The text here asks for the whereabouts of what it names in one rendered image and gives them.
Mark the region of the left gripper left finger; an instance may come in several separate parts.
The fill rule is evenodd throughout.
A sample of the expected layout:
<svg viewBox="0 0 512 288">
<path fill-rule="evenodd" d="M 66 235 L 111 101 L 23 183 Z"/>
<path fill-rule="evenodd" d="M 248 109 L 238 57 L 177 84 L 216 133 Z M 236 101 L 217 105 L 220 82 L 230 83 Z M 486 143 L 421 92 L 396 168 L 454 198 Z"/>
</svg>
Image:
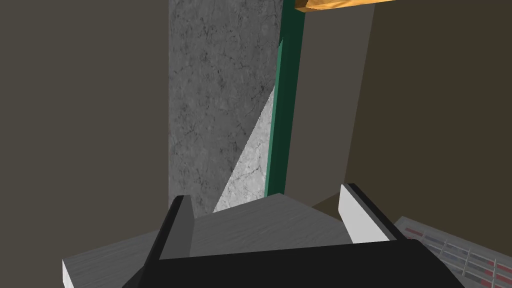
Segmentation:
<svg viewBox="0 0 512 288">
<path fill-rule="evenodd" d="M 177 195 L 147 256 L 148 261 L 188 258 L 195 217 L 190 195 Z"/>
</svg>

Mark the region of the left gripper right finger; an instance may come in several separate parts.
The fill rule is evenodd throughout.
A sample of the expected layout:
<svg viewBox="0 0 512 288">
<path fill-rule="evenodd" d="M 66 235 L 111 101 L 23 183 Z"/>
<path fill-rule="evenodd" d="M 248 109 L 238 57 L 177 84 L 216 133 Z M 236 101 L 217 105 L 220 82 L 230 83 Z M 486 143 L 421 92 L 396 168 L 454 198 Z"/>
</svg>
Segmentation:
<svg viewBox="0 0 512 288">
<path fill-rule="evenodd" d="M 397 240 L 396 226 L 356 184 L 341 185 L 337 210 L 354 244 Z"/>
</svg>

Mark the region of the grey wooden table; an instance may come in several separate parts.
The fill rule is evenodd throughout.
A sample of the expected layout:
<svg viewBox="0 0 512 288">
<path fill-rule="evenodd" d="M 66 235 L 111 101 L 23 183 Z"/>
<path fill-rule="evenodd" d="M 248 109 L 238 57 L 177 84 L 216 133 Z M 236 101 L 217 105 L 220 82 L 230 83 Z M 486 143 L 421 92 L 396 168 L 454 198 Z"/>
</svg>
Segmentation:
<svg viewBox="0 0 512 288">
<path fill-rule="evenodd" d="M 64 288 L 122 288 L 147 259 L 157 231 L 70 256 Z M 197 218 L 192 257 L 350 244 L 338 219 L 282 194 Z"/>
</svg>

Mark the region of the white framed red grey panel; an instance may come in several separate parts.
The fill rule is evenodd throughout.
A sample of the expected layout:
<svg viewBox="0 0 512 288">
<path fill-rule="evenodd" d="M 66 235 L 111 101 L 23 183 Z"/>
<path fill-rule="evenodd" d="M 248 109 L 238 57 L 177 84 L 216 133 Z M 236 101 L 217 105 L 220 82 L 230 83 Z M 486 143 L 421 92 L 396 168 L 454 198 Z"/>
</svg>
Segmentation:
<svg viewBox="0 0 512 288">
<path fill-rule="evenodd" d="M 512 288 L 512 257 L 404 216 L 395 226 L 436 255 L 465 288 Z"/>
</svg>

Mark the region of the green door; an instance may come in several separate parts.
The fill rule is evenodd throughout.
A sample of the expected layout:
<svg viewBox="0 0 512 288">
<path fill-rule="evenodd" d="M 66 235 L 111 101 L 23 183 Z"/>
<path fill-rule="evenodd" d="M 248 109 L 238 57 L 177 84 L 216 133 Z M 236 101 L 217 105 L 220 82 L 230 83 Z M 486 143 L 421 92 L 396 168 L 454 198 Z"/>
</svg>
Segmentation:
<svg viewBox="0 0 512 288">
<path fill-rule="evenodd" d="M 305 14 L 283 0 L 264 196 L 285 192 Z"/>
</svg>

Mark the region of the orange wooden board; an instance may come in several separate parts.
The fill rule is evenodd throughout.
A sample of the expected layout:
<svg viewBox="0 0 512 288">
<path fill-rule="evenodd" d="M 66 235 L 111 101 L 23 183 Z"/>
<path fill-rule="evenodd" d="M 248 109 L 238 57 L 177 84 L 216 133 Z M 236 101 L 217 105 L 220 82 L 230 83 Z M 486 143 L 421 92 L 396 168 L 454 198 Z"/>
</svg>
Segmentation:
<svg viewBox="0 0 512 288">
<path fill-rule="evenodd" d="M 332 10 L 391 1 L 394 0 L 295 0 L 294 8 L 300 12 L 306 13 L 317 10 Z"/>
</svg>

